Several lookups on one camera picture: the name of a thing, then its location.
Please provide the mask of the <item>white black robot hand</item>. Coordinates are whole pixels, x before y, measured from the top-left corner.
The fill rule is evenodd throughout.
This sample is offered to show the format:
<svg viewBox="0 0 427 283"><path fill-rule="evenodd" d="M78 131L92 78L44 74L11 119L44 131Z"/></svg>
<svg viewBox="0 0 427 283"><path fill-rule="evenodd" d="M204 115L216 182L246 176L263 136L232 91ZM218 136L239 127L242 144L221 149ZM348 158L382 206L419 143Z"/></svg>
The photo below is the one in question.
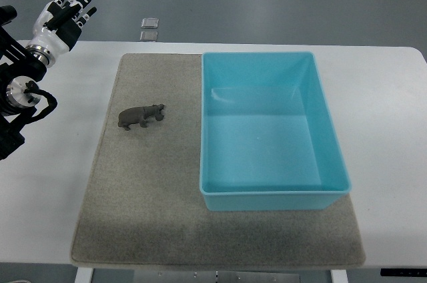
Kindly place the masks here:
<svg viewBox="0 0 427 283"><path fill-rule="evenodd" d="M92 0L52 0L46 4L33 26L33 39L26 49L48 66L60 55L71 51L81 36L83 27L96 7Z"/></svg>

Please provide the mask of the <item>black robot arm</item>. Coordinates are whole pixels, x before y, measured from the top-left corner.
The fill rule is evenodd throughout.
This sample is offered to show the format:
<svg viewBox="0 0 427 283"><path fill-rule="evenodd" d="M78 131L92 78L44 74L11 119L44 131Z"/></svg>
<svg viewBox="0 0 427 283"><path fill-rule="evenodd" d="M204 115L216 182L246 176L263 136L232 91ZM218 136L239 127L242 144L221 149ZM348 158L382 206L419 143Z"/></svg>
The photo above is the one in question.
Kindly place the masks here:
<svg viewBox="0 0 427 283"><path fill-rule="evenodd" d="M57 100L38 83L57 53L51 42L35 38L23 47L1 28L1 159L25 143L21 130L43 119L56 107Z"/></svg>

